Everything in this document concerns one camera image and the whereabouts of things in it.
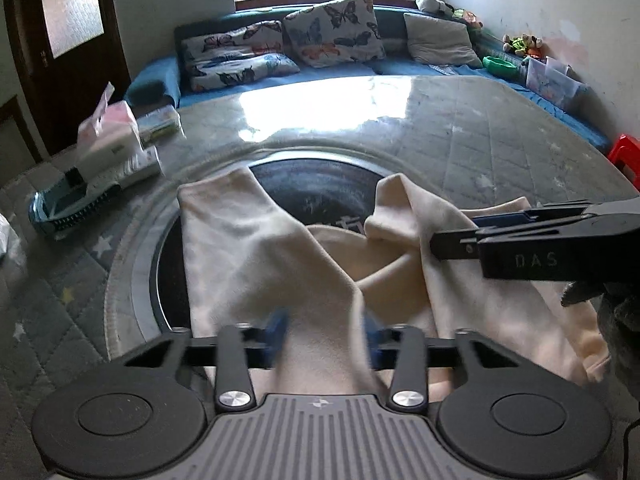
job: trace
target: frosted glass panel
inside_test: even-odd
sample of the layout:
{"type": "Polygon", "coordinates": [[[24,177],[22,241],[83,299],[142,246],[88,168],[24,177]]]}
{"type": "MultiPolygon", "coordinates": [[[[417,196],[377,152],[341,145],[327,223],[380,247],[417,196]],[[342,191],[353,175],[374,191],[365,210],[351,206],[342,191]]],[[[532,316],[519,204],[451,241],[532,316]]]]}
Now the frosted glass panel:
{"type": "Polygon", "coordinates": [[[42,0],[53,57],[104,33],[98,0],[42,0]]]}

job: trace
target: gray ribbed plate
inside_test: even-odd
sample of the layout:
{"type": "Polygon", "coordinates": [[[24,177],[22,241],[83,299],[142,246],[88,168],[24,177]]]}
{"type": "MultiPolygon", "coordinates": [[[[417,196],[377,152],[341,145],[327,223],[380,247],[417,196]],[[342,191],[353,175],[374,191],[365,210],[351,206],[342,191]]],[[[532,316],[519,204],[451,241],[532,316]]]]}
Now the gray ribbed plate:
{"type": "MultiPolygon", "coordinates": [[[[249,413],[218,418],[184,461],[149,480],[478,480],[423,418],[374,396],[270,395],[249,413]]],[[[594,477],[580,475],[580,480],[594,477]]],[[[51,480],[61,480],[54,476],[51,480]]]]}

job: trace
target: panda plush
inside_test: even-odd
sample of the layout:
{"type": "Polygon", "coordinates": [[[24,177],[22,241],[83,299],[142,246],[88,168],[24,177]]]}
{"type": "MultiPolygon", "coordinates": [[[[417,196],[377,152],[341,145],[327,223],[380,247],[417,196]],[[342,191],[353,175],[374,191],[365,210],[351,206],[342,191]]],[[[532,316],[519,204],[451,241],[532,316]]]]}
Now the panda plush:
{"type": "Polygon", "coordinates": [[[415,4],[422,12],[429,14],[443,13],[450,18],[456,9],[450,6],[446,0],[415,0],[415,4]]]}

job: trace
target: glove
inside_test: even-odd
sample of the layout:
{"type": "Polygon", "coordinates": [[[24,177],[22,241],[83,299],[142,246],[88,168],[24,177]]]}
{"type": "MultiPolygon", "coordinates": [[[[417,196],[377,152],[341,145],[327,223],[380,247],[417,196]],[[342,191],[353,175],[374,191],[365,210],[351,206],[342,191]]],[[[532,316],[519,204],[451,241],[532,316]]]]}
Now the glove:
{"type": "Polygon", "coordinates": [[[640,402],[640,286],[629,283],[570,283],[562,306],[603,294],[598,327],[609,346],[613,370],[640,402]]]}

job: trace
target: cushion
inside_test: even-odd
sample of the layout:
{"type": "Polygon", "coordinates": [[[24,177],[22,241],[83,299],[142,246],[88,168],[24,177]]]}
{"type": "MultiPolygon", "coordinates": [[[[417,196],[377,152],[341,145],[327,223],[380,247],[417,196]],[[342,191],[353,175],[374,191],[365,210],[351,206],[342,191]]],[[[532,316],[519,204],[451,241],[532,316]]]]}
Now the cushion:
{"type": "Polygon", "coordinates": [[[315,68],[385,57],[373,0],[334,0],[292,12],[284,27],[293,50],[315,68]]]}
{"type": "Polygon", "coordinates": [[[164,96],[177,108],[180,103],[180,68],[175,56],[152,61],[144,67],[124,94],[129,106],[149,106],[164,96]]]}
{"type": "Polygon", "coordinates": [[[205,61],[190,67],[191,89],[201,92],[296,72],[300,72],[300,69],[284,54],[263,54],[249,59],[222,62],[205,61]]]}
{"type": "Polygon", "coordinates": [[[407,48],[416,61],[433,65],[482,66],[471,47],[465,25],[408,12],[404,14],[404,22],[407,48]]]}
{"type": "Polygon", "coordinates": [[[208,34],[182,41],[187,69],[199,62],[218,59],[244,59],[268,52],[283,52],[282,24],[278,21],[258,22],[222,34],[208,34]]]}

